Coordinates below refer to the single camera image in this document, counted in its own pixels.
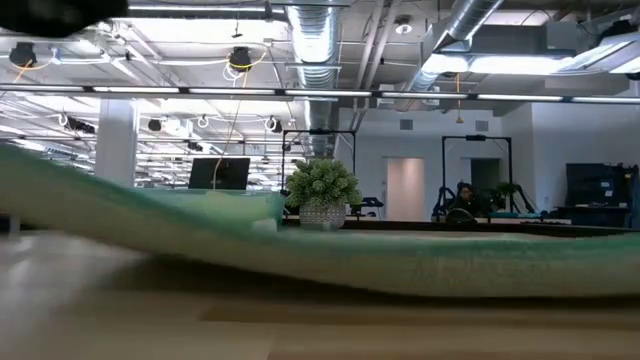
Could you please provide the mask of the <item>person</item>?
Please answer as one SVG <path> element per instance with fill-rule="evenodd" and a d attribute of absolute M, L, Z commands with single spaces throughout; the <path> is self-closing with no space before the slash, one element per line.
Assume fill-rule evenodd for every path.
<path fill-rule="evenodd" d="M 457 193 L 449 210 L 461 209 L 468 212 L 474 218 L 481 217 L 484 210 L 480 200 L 476 197 L 471 184 L 460 182 L 457 184 Z"/>

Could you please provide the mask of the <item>bright ceiling light panel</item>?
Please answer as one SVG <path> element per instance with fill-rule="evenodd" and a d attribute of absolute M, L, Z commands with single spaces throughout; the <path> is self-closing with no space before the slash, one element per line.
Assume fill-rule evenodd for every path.
<path fill-rule="evenodd" d="M 532 76 L 638 73 L 640 72 L 640 32 L 606 37 L 598 46 L 574 56 L 433 54 L 419 69 L 427 74 L 470 72 Z"/>

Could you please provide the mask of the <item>long ceiling light strip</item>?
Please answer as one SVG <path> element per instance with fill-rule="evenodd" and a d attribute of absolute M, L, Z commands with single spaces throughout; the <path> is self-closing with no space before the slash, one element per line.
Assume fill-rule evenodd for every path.
<path fill-rule="evenodd" d="M 51 96 L 223 99 L 280 101 L 284 99 L 383 99 L 383 100 L 460 100 L 480 102 L 568 103 L 589 105 L 640 106 L 640 97 L 568 96 L 528 94 L 486 94 L 456 92 L 401 92 L 336 89 L 226 88 L 226 87 L 144 87 L 89 86 L 0 83 L 0 93 L 37 93 Z"/>

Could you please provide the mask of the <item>dark background workstation cabinet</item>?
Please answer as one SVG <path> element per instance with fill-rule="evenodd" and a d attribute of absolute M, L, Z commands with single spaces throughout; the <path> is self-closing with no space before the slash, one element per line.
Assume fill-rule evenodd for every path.
<path fill-rule="evenodd" d="M 566 165 L 566 196 L 555 213 L 573 225 L 640 229 L 640 167 Z"/>

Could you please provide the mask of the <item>black background robot arms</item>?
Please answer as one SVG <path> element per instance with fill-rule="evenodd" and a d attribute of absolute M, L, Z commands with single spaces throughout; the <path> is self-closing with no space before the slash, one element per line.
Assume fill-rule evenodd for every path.
<path fill-rule="evenodd" d="M 516 208 L 513 211 L 511 211 L 509 209 L 509 198 L 505 197 L 504 195 L 498 195 L 498 199 L 497 199 L 498 210 L 496 213 L 496 217 L 492 217 L 492 218 L 536 218 L 538 217 L 538 212 L 536 208 L 531 204 L 531 202 L 529 201 L 529 198 L 525 194 L 522 187 L 518 184 L 516 185 L 518 186 L 518 189 L 519 189 L 518 192 L 513 193 L 513 204 L 516 206 Z M 505 183 L 499 183 L 496 187 L 488 188 L 488 189 L 476 189 L 473 185 L 472 187 L 474 189 L 476 197 L 480 200 L 482 205 L 488 198 L 491 197 L 490 191 L 492 191 L 496 187 L 499 188 L 500 192 L 506 192 Z M 434 212 L 434 207 L 432 209 L 431 218 L 436 222 L 444 221 L 446 217 L 438 216 L 438 213 Z"/>

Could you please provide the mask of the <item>white building pillar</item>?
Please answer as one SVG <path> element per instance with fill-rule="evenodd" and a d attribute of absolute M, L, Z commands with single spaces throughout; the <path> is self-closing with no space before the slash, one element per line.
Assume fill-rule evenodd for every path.
<path fill-rule="evenodd" d="M 94 167 L 97 177 L 124 187 L 134 186 L 139 123 L 133 100 L 100 101 Z"/>

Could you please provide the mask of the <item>black background monitor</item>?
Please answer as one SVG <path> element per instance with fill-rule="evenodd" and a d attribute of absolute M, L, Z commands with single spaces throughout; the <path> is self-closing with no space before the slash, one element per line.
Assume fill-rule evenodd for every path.
<path fill-rule="evenodd" d="M 249 158 L 194 159 L 189 189 L 245 190 L 248 183 Z"/>

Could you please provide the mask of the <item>teal translucent plastic bin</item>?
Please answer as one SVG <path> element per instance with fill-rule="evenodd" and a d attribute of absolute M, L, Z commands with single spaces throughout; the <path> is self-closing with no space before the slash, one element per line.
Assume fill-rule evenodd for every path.
<path fill-rule="evenodd" d="M 208 220 L 271 231 L 281 224 L 285 206 L 284 196 L 271 191 L 142 189 L 141 193 Z"/>

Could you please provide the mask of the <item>artificial plant in patterned pot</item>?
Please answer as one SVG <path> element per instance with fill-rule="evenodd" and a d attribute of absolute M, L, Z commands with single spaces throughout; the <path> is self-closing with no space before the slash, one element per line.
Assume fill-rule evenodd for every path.
<path fill-rule="evenodd" d="M 302 227 L 337 230 L 347 216 L 347 206 L 359 205 L 358 179 L 343 163 L 331 159 L 297 161 L 286 178 L 286 204 L 298 208 Z"/>

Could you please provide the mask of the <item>pale green microfiber towel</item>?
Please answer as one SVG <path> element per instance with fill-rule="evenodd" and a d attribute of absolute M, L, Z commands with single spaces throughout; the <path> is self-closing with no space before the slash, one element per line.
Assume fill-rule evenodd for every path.
<path fill-rule="evenodd" d="M 0 210 L 109 245 L 402 295 L 640 295 L 631 238 L 271 231 L 208 220 L 141 190 L 0 145 Z"/>

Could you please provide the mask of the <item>black aluminium table frame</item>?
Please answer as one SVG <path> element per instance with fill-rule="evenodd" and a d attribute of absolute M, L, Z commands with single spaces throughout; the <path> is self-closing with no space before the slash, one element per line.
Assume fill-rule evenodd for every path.
<path fill-rule="evenodd" d="M 559 223 L 433 223 L 406 221 L 364 221 L 346 220 L 339 231 L 372 232 L 374 234 L 391 233 L 405 235 L 410 232 L 424 235 L 434 233 L 445 235 L 462 233 L 479 234 L 524 234 L 542 237 L 578 239 L 578 238 L 631 238 L 640 241 L 640 230 L 629 228 L 590 227 L 563 225 Z"/>

